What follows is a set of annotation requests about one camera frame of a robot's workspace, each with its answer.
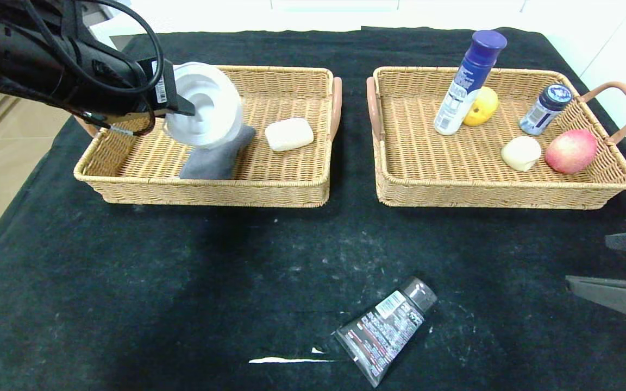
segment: basket handle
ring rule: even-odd
[[[74,116],[74,119],[76,119],[77,122],[79,122],[79,124],[82,126],[82,128],[84,128],[84,130],[86,131],[86,133],[89,134],[89,136],[95,137],[95,135],[98,134],[98,129],[96,129],[96,127],[93,126],[92,124],[86,123],[86,121],[84,121],[83,119],[77,116]]]
[[[380,116],[378,114],[378,100],[375,97],[375,81],[373,77],[366,79],[366,100],[368,102],[368,118],[371,120],[371,131],[376,140],[383,140],[381,133]]]
[[[333,119],[330,123],[330,141],[335,140],[338,128],[340,128],[340,117],[342,115],[342,79],[333,79]]]
[[[616,89],[619,89],[626,96],[626,84],[624,84],[624,83],[622,83],[620,81],[608,81],[605,84],[601,84],[597,89],[593,89],[592,91],[588,92],[587,94],[584,94],[583,96],[580,96],[578,99],[579,99],[579,101],[586,103],[589,100],[591,100],[594,97],[596,97],[597,94],[600,94],[602,91],[604,91],[606,89],[609,89],[610,87],[615,87]],[[626,125],[623,126],[619,131],[617,131],[617,133],[613,134],[612,136],[609,136],[605,141],[607,143],[617,144],[625,136],[626,136]]]

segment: black table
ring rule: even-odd
[[[587,91],[542,35],[501,32],[497,66],[556,70]],[[176,64],[342,77],[330,201],[109,205],[72,176],[89,139],[70,119],[0,220],[0,389],[368,389],[351,361],[248,361],[316,358],[314,344],[412,274],[440,302],[380,389],[626,389],[626,316],[564,287],[566,274],[626,279],[626,254],[604,246],[626,231],[626,191],[596,211],[403,209],[375,197],[365,79],[382,65],[455,66],[470,34],[162,35]],[[152,55],[144,38],[127,52]]]

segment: woven basket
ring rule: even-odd
[[[499,95],[494,116],[442,136],[433,121],[457,68],[381,67],[367,80],[378,200],[392,207],[511,207],[596,209],[626,189],[626,160],[615,146],[626,126],[609,137],[588,105],[610,82],[579,96],[564,75],[541,70],[492,70],[485,86]],[[524,133],[518,121],[544,87],[562,83],[575,98],[536,140],[544,151],[569,129],[588,129],[598,155],[586,170],[565,175],[544,157],[527,172],[501,159],[501,148]]]
[[[243,100],[244,122],[256,129],[239,153],[233,180],[181,180],[192,146],[161,130],[131,136],[102,129],[74,168],[108,203],[319,207],[330,192],[330,153],[340,124],[341,79],[321,68],[220,66]],[[314,140],[276,153],[264,129],[292,117],[308,120]],[[124,122],[133,131],[146,120]]]

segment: yellow fruit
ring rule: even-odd
[[[482,87],[462,123],[467,126],[478,126],[479,124],[483,124],[487,121],[487,119],[492,118],[492,115],[495,111],[497,111],[498,106],[499,97],[497,97],[497,93],[489,87]]]

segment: apple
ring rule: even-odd
[[[586,129],[572,129],[555,138],[544,151],[544,160],[555,171],[574,174],[596,157],[596,137]]]

